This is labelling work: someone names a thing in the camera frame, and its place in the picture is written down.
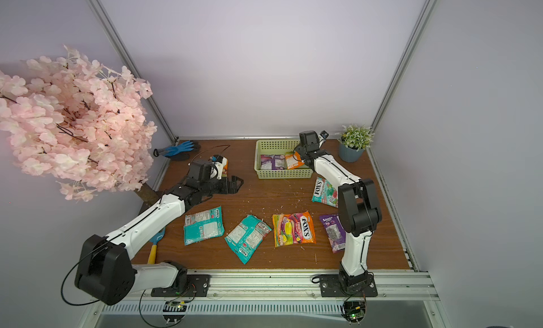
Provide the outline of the red Fox's candy bag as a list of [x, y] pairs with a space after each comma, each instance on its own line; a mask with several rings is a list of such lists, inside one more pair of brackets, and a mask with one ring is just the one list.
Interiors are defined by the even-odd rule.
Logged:
[[223, 156], [221, 156], [221, 157], [219, 158], [219, 160], [220, 160], [220, 164], [219, 164], [219, 165], [220, 165], [220, 168], [221, 168], [221, 169], [220, 169], [221, 177], [222, 177], [222, 178], [227, 178], [227, 176], [228, 176], [228, 166], [229, 166], [229, 161], [228, 161], [228, 159], [227, 159], [226, 157], [223, 157]]

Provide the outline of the yellow pink Fox's candy bag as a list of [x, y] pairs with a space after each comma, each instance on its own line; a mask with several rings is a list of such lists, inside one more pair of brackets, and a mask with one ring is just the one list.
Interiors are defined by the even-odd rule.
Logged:
[[274, 214], [274, 246], [316, 243], [314, 221], [309, 212]]

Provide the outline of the orange candy bag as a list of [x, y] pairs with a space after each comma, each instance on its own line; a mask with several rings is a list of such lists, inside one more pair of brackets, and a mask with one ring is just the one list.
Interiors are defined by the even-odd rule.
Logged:
[[302, 167], [304, 165], [304, 162], [300, 154], [296, 151], [293, 151], [292, 153], [285, 155], [285, 165], [287, 170], [294, 170]]

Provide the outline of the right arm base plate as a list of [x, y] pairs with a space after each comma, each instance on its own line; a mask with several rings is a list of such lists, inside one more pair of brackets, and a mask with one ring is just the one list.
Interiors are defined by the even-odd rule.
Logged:
[[361, 275], [351, 277], [341, 271], [339, 274], [320, 274], [311, 279], [314, 284], [320, 287], [323, 298], [343, 297], [369, 297], [378, 296], [374, 274], [369, 271]]

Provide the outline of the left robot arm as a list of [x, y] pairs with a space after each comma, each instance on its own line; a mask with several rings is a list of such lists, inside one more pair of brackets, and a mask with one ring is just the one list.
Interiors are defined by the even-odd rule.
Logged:
[[181, 264], [133, 264], [132, 259], [155, 234], [192, 207], [214, 195], [237, 193], [244, 181], [224, 175], [226, 165], [223, 156], [191, 163], [187, 175], [145, 212], [106, 236], [89, 237], [76, 265], [75, 287], [107, 305], [147, 289], [185, 294], [188, 272]]

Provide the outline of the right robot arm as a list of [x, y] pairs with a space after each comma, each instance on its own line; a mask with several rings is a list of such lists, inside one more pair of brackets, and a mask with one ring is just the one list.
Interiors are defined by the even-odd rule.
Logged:
[[345, 293], [352, 294], [372, 282], [367, 257], [370, 240], [382, 221], [382, 211], [375, 183], [349, 172], [322, 149], [327, 137], [326, 131], [303, 131], [295, 152], [306, 166], [337, 189], [339, 221], [346, 232], [339, 282]]

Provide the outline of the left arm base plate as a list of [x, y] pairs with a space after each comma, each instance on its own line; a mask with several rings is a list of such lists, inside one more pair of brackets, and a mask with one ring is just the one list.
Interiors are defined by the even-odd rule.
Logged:
[[170, 287], [153, 288], [151, 297], [206, 297], [210, 286], [210, 278], [209, 274], [183, 274]]

